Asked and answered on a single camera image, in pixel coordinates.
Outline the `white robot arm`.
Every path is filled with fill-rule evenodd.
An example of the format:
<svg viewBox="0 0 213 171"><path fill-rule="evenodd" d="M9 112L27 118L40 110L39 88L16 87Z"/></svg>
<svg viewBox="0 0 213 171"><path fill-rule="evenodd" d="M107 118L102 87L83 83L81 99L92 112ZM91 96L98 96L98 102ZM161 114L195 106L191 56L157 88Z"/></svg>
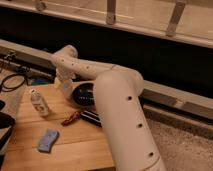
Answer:
<svg viewBox="0 0 213 171"><path fill-rule="evenodd" d="M138 71L80 59L71 45L53 53L51 62L63 77L75 73L93 81L95 108L116 171L167 171L139 101L144 80Z"/></svg>

